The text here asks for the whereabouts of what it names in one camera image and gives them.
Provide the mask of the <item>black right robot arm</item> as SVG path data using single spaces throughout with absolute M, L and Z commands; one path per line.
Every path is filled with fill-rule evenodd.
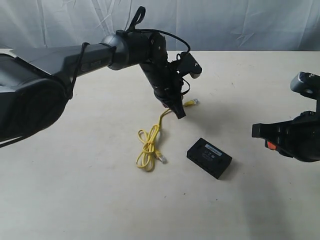
M 320 160 L 320 76 L 300 71 L 290 82 L 290 90 L 315 101 L 314 110 L 306 110 L 291 120 L 255 123 L 251 137 L 264 140 L 264 146 L 280 155 L 303 163 Z

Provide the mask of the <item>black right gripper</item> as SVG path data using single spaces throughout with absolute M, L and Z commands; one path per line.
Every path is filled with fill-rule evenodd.
M 276 150 L 301 162 L 320 160 L 320 119 L 318 117 L 296 117 L 290 121 L 252 125 L 253 138 L 265 138 L 276 146 Z

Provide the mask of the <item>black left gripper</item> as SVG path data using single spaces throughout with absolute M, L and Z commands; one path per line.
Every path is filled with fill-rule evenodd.
M 156 65 L 149 61 L 140 68 L 149 81 L 154 96 L 168 107 L 178 119 L 186 116 L 182 102 L 182 80 L 168 65 Z

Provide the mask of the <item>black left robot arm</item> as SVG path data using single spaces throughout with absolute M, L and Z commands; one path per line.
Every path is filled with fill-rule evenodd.
M 77 78 L 101 68 L 138 65 L 154 95 L 181 119 L 183 79 L 168 62 L 166 33 L 118 30 L 101 43 L 13 49 L 0 56 L 0 145 L 6 147 L 50 127 L 73 98 Z

